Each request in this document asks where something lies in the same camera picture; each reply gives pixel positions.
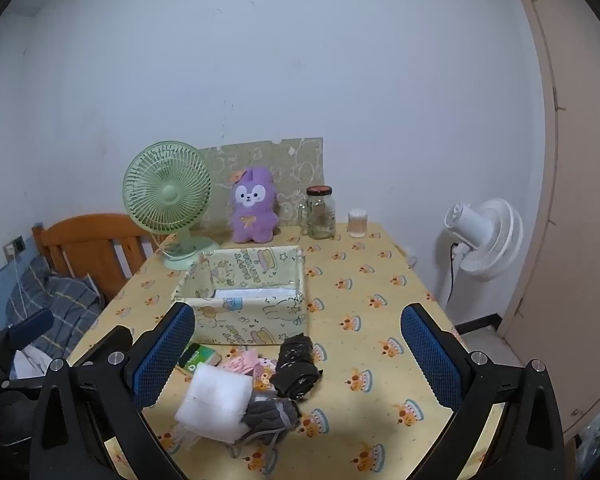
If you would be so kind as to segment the green tissue pack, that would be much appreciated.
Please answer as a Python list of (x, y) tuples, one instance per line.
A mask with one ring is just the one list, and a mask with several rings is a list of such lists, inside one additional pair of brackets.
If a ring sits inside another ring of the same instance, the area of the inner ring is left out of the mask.
[(221, 356), (210, 347), (202, 346), (193, 342), (178, 359), (178, 367), (186, 373), (194, 374), (199, 364), (217, 366), (221, 362)]

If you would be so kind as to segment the white towel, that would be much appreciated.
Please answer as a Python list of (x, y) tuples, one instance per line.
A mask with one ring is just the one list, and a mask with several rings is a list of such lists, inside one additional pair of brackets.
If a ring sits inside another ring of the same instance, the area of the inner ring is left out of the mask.
[(196, 436), (232, 444), (249, 430), (242, 418), (251, 395), (249, 376), (199, 364), (175, 420)]

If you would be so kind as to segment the pink wet wipes pack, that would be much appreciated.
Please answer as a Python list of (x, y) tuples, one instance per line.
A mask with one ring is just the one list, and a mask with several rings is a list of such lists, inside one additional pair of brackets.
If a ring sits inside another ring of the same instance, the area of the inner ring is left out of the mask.
[(239, 375), (250, 375), (259, 364), (260, 358), (258, 352), (247, 350), (230, 356), (220, 365), (220, 369)]

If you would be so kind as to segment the grey gloves with cord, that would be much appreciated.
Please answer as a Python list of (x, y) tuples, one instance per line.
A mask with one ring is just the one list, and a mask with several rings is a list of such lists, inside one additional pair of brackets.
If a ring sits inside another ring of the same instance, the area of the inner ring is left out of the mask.
[(266, 452), (275, 450), (287, 434), (297, 429), (300, 418), (296, 401), (276, 396), (272, 391), (255, 391), (242, 416), (248, 431), (228, 447), (230, 456), (237, 458), (253, 442), (262, 443)]

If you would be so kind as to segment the cartoon bear tissue pack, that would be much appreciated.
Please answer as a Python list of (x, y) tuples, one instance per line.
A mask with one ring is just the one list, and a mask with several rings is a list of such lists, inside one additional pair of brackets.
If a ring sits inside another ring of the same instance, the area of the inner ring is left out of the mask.
[(257, 391), (274, 391), (271, 379), (276, 371), (277, 361), (260, 358), (258, 364), (252, 370), (252, 386)]

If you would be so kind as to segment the black bag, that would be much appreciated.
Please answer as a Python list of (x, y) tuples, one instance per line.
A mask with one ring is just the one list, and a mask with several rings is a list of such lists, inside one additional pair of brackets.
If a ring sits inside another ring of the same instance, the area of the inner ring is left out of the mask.
[(271, 384), (279, 396), (302, 401), (322, 375), (314, 364), (313, 341), (301, 333), (287, 338), (280, 346)]

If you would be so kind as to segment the blue plaid pillow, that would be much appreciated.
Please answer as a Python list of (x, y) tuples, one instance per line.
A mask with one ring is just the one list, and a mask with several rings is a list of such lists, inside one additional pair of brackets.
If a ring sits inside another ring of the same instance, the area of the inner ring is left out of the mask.
[(32, 342), (50, 358), (68, 359), (82, 337), (97, 323), (105, 304), (91, 278), (67, 278), (42, 256), (31, 260), (6, 304), (6, 323), (15, 325), (49, 310), (53, 326)]

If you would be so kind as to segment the wooden bed headboard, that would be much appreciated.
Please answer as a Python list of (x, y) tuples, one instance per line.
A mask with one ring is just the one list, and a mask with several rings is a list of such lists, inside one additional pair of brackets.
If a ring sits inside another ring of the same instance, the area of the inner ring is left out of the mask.
[(162, 235), (152, 236), (126, 214), (82, 214), (46, 228), (32, 226), (38, 252), (61, 276), (91, 278), (106, 301), (122, 291), (129, 275), (148, 258), (149, 245), (159, 247)]

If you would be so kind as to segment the patterned fabric storage box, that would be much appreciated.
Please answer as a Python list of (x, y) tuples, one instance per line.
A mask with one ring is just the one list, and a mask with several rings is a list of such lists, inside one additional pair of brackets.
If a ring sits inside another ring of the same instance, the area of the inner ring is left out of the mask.
[(309, 333), (305, 277), (299, 246), (215, 249), (200, 254), (172, 300), (193, 309), (193, 341), (279, 346)]

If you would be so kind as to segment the white standing fan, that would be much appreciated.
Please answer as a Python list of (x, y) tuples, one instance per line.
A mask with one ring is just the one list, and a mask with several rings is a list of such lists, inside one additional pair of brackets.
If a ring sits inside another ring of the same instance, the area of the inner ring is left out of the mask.
[(450, 247), (450, 274), (443, 285), (446, 308), (453, 296), (458, 274), (490, 282), (503, 274), (517, 258), (524, 224), (518, 211), (504, 198), (492, 198), (471, 206), (457, 202), (446, 213), (443, 225), (453, 241)]

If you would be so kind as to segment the purple plush bunny toy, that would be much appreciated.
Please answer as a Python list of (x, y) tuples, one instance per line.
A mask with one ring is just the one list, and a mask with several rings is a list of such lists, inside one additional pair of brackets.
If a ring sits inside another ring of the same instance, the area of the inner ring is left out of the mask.
[(276, 200), (271, 171), (263, 166), (246, 168), (230, 192), (232, 241), (238, 244), (270, 242), (279, 222)]

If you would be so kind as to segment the cotton swab container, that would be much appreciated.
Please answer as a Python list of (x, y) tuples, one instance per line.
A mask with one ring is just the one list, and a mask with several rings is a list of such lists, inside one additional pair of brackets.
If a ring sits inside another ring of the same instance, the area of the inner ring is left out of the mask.
[(364, 209), (356, 208), (351, 209), (348, 212), (348, 225), (347, 232), (350, 237), (362, 238), (366, 237), (368, 225), (367, 211)]

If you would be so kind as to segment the glass jar red lid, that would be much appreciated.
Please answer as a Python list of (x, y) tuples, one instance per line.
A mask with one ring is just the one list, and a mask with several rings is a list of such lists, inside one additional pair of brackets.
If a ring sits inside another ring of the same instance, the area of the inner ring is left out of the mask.
[(299, 204), (301, 233), (314, 240), (328, 240), (336, 235), (335, 202), (328, 185), (312, 185), (306, 189), (306, 200)]

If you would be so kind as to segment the green cartoon patterned board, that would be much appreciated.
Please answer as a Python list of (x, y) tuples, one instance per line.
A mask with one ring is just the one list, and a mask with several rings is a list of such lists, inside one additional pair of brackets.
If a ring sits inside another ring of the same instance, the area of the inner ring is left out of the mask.
[(204, 228), (228, 227), (233, 178), (247, 167), (263, 166), (271, 171), (277, 190), (276, 214), (282, 226), (298, 223), (298, 206), (306, 198), (306, 188), (324, 183), (322, 138), (227, 144), (200, 151), (212, 177), (211, 200), (198, 221)]

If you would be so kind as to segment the wall power socket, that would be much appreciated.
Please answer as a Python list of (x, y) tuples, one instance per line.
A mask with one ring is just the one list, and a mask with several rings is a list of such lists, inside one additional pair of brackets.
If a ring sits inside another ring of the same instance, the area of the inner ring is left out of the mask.
[(14, 238), (11, 242), (3, 246), (4, 256), (7, 262), (16, 260), (27, 249), (26, 242), (22, 236)]

